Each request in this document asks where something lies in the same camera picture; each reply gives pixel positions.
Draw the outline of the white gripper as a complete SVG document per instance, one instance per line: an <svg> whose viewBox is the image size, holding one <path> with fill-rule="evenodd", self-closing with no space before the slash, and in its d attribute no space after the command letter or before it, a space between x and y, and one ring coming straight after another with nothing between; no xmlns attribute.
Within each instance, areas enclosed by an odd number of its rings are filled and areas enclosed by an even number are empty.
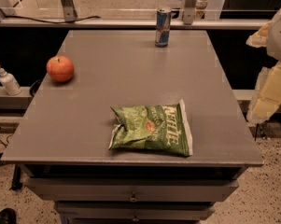
<svg viewBox="0 0 281 224"><path fill-rule="evenodd" d="M261 124L281 106L281 8L270 22L247 39L246 44L253 48L267 47L267 54L279 61L272 68L261 68L248 106L247 120Z"/></svg>

